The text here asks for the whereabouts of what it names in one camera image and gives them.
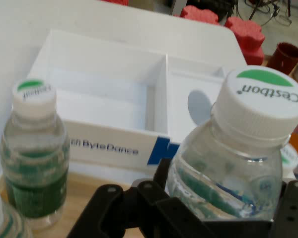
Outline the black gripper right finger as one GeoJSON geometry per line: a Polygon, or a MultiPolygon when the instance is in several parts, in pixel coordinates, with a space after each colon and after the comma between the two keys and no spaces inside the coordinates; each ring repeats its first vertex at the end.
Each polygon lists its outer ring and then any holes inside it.
{"type": "Polygon", "coordinates": [[[283,193],[269,234],[271,238],[298,238],[298,180],[283,193]]]}

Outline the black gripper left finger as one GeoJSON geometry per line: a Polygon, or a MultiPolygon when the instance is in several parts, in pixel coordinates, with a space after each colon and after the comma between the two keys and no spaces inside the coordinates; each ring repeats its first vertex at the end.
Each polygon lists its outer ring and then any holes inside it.
{"type": "Polygon", "coordinates": [[[122,238],[127,229],[138,228],[146,238],[212,238],[210,229],[164,191],[170,164],[170,158],[162,158],[152,180],[128,190],[117,184],[100,186],[68,237],[122,238]]]}

